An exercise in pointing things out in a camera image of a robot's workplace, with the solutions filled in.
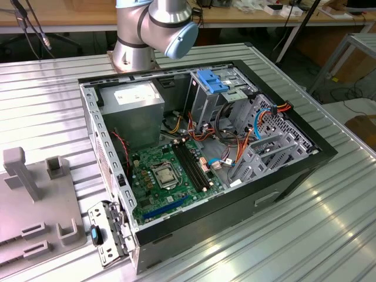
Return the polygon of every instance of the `motherboard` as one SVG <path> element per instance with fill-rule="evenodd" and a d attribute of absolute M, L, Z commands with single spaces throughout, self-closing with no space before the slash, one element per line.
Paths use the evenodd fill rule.
<path fill-rule="evenodd" d="M 133 216 L 139 224 L 219 194 L 223 186 L 193 140 L 132 153 Z"/>

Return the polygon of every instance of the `slotted aluminum surface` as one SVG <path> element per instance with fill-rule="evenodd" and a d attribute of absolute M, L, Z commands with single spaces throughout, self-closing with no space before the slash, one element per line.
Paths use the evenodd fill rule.
<path fill-rule="evenodd" d="M 370 55 L 376 59 L 376 34 L 355 33 L 349 36 L 348 40 L 367 55 Z"/>
<path fill-rule="evenodd" d="M 376 165 L 371 151 L 254 48 L 241 43 L 205 46 L 179 61 L 160 53 L 156 57 L 163 68 L 244 60 L 294 104 L 338 155 L 288 199 L 138 277 L 129 259 L 102 270 L 88 239 L 82 248 L 9 281 L 375 281 Z M 22 146 L 28 163 L 56 154 L 67 158 L 86 230 L 86 211 L 108 197 L 76 80 L 112 73 L 105 55 L 0 65 L 0 149 Z"/>

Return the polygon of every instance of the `blue drive bay latch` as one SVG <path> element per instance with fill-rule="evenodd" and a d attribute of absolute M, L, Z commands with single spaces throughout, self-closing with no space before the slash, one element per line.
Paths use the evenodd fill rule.
<path fill-rule="evenodd" d="M 219 76 L 215 75 L 210 69 L 198 70 L 197 75 L 201 81 L 209 88 L 210 93 L 220 93 L 230 90 L 227 85 L 224 85 Z"/>

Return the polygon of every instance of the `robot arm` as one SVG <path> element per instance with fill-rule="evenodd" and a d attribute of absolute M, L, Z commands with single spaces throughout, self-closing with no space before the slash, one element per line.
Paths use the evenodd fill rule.
<path fill-rule="evenodd" d="M 186 0 L 117 0 L 116 9 L 117 42 L 112 57 L 123 72 L 151 69 L 153 48 L 180 59 L 199 33 Z"/>

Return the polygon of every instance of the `cpu socket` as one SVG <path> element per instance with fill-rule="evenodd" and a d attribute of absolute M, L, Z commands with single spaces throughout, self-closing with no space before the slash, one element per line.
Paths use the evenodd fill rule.
<path fill-rule="evenodd" d="M 153 169 L 154 176 L 161 188 L 170 190 L 175 188 L 179 180 L 170 164 Z"/>

